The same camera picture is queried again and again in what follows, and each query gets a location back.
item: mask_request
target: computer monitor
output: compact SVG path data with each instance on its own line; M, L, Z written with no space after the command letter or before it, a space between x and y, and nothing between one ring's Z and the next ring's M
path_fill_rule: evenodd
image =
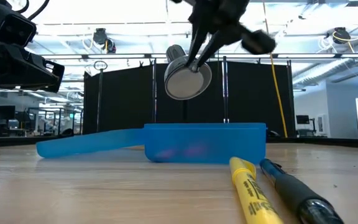
M297 115L296 123L297 124L310 124L309 115Z
M15 106L0 106L0 120L15 119Z

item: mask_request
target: black pen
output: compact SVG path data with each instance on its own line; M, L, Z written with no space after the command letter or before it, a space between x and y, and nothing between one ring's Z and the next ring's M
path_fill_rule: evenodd
M275 190L299 221L303 224L343 224L334 207L322 196L312 191L296 177L287 174L278 164L268 159L260 168L273 183Z

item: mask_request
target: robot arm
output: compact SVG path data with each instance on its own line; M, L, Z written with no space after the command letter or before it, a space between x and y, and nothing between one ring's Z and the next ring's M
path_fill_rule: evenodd
M182 0L171 0L181 3ZM216 51L224 45L241 41L244 49L252 54L267 54L276 47L275 41L261 30L251 32L240 24L249 0L184 0L193 6L189 21L193 26L191 45L186 66L197 72ZM212 38L194 62L208 34Z

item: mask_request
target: metal pole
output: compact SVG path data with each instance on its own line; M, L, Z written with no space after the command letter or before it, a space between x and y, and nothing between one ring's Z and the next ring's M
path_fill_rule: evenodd
M75 111L73 112L73 135L74 135Z
M80 116L80 134L82 134L82 115L84 113L84 109L81 110L81 116Z
M62 120L62 109L59 108L59 125L57 127L57 135L60 135L60 121Z
M156 104L157 104L157 102L156 102L156 96L157 96L157 94L156 94L156 75L157 75L157 61L156 60L154 60L153 61L154 62L154 64L153 64L153 89L152 89L152 94L153 94L153 96L152 96L152 99L153 99L153 108L152 108L152 112L153 112L153 115L152 115L152 122L153 123L156 123L157 122L157 114L156 114L156 112L157 112L157 110L156 110Z
M224 122L229 122L229 94L227 87L227 58L223 57L223 106L224 106Z
M289 137L293 137L293 135L295 134L296 125L295 125L295 103L294 103L294 96L293 96L291 60L287 61L287 75L288 75L288 91L289 91L289 94L290 94L290 107L291 107L291 120L290 120L291 123L290 123L290 125L291 125L291 128L293 130L290 133Z
M47 129L47 111L45 111L44 133L46 129Z
M98 118L96 120L96 132L100 131L100 107L102 103L102 85L103 85L103 70L100 71L99 75L99 93L98 93Z
M96 120L96 132L100 132L100 107L102 102L102 86L103 86L103 71L108 67L104 61L97 61L93 64L93 67L100 71L99 74L99 93L98 93L98 117Z

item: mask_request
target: desk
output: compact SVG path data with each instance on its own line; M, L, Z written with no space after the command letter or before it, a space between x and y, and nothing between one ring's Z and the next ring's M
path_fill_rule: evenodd
M267 157L358 223L358 149L269 144ZM285 223L296 223L274 189L258 183ZM120 149L41 160L34 146L0 148L0 223L245 223L229 166L153 164Z

